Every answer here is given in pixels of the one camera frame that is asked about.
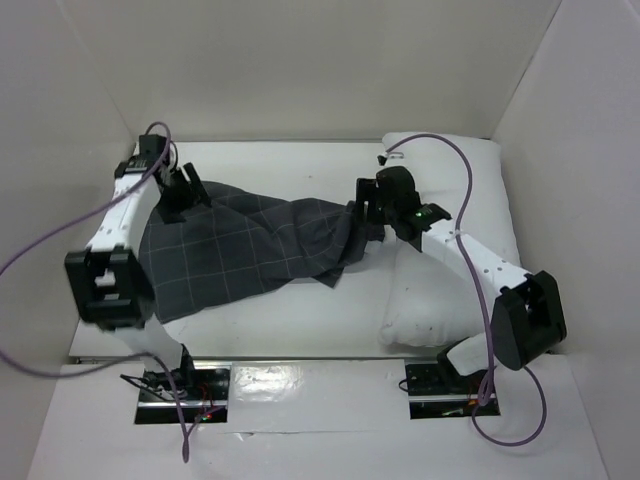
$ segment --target grid pattern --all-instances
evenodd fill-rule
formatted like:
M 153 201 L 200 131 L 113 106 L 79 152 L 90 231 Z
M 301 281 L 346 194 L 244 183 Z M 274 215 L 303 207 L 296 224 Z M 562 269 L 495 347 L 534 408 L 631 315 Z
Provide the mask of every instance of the grid pattern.
M 314 198 L 287 202 L 203 182 L 213 202 L 186 212 L 186 222 L 164 225 L 153 212 L 139 260 L 166 323 L 203 308 L 235 302 L 313 277 L 336 285 L 346 265 L 364 255 L 382 228 L 354 224 L 353 204 Z

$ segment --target pillow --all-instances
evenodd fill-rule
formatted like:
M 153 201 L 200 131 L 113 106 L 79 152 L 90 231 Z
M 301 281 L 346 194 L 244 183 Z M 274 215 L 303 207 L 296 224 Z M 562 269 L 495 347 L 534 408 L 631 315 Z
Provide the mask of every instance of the pillow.
M 385 148 L 417 132 L 390 133 Z M 519 265 L 509 201 L 500 171 L 500 146 L 489 140 L 444 135 L 465 153 L 473 171 L 473 191 L 462 229 L 496 254 Z M 418 139 L 396 150 L 388 166 L 403 165 L 413 175 L 424 203 L 437 203 L 456 218 L 467 189 L 458 154 L 436 139 Z M 385 345 L 441 346 L 483 331 L 480 305 L 469 278 L 399 243 L 394 279 L 379 340 Z

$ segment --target mattress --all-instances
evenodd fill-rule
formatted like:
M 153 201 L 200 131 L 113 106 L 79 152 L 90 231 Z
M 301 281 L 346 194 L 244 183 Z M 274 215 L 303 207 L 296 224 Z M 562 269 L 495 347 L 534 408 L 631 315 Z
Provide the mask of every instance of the mattress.
M 200 177 L 244 190 L 295 200 L 318 197 L 337 203 L 355 198 L 356 179 L 380 169 L 381 143 L 219 142 L 178 143 L 181 163 L 192 162 Z M 437 183 L 437 172 L 434 173 Z M 499 169 L 493 174 L 500 177 Z M 501 178 L 492 178 L 501 188 Z M 474 204 L 481 214 L 484 195 Z M 492 235 L 513 237 L 508 205 Z M 194 357 L 215 358 L 379 358 L 424 355 L 423 348 L 385 346 L 378 332 L 385 318 L 397 249 L 383 246 L 345 270 L 335 289 L 295 281 L 280 290 L 207 309 L 166 325 Z M 71 345 L 75 357 L 131 353 L 119 340 L 79 323 Z

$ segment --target checkered fabric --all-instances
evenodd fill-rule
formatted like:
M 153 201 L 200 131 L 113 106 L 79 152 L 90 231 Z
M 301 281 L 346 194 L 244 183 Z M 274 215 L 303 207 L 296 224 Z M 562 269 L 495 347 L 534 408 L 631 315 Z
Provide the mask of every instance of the checkered fabric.
M 203 308 L 273 291 L 295 278 L 337 283 L 382 228 L 358 227 L 353 204 L 315 198 L 287 202 L 203 182 L 213 208 L 185 212 L 186 222 L 147 223 L 139 261 L 154 286 L 156 315 L 166 323 Z

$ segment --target white wall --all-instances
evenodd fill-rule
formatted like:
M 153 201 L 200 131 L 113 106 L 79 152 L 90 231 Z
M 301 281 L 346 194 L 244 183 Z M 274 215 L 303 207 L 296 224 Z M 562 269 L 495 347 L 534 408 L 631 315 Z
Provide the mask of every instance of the white wall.
M 111 195 L 132 140 L 55 2 L 0 7 L 0 259 Z M 0 348 L 48 370 L 76 326 L 63 260 L 88 228 L 53 240 L 0 281 Z M 0 365 L 0 477 L 25 478 L 54 383 Z
M 638 475 L 639 11 L 564 0 L 495 134 L 523 262 L 557 276 L 565 350 L 614 480 Z
M 484 137 L 559 0 L 58 0 L 131 131 Z

